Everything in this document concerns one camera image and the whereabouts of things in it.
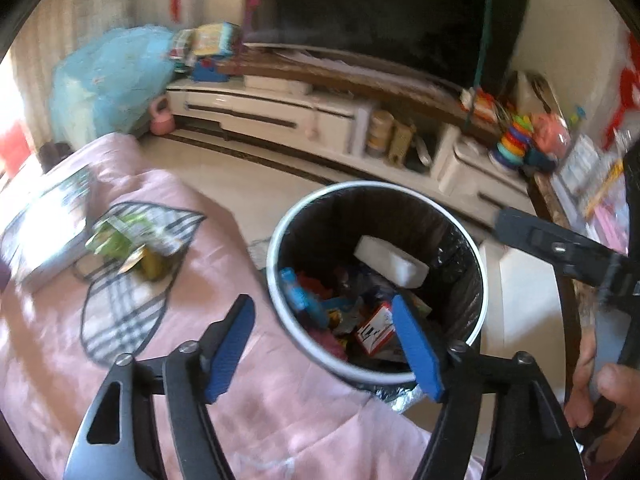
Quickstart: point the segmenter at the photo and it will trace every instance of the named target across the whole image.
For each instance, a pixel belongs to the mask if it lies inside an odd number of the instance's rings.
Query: trash can
[[[345,182],[303,198],[282,218],[267,254],[267,283],[284,329],[313,361],[347,382],[396,385],[415,381],[406,364],[381,372],[329,354],[305,331],[280,282],[286,267],[326,286],[337,266],[353,264],[362,235],[386,240],[430,266],[413,292],[450,338],[473,343],[487,309],[487,280],[471,236],[443,207],[418,192],[384,182]]]

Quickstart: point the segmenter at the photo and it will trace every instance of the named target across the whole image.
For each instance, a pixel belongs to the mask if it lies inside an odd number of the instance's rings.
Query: black television screen
[[[528,0],[493,0],[482,88],[498,93]],[[260,0],[246,44],[364,54],[473,84],[484,0]]]

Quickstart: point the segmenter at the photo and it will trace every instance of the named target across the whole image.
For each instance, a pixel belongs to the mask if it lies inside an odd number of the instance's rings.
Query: checkered mat
[[[140,213],[183,241],[187,250],[200,222],[206,218],[194,211],[141,202],[117,204],[105,217]],[[158,282],[146,282],[134,271],[118,274],[122,263],[114,260],[83,275],[90,286],[82,310],[80,339],[91,360],[111,366],[121,353],[142,352],[162,321],[169,291],[185,254],[186,251],[171,272]]]

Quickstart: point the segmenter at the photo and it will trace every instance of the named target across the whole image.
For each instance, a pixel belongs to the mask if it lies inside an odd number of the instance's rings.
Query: beige curtain
[[[107,30],[130,27],[132,0],[41,0],[10,49],[26,123],[39,150],[52,139],[48,100],[60,60]]]

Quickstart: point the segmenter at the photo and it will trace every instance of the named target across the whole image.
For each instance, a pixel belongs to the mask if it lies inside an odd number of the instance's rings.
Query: large light blue bag
[[[152,25],[114,28],[62,60],[49,98],[55,141],[77,150],[111,132],[129,133],[171,79],[173,35]]]

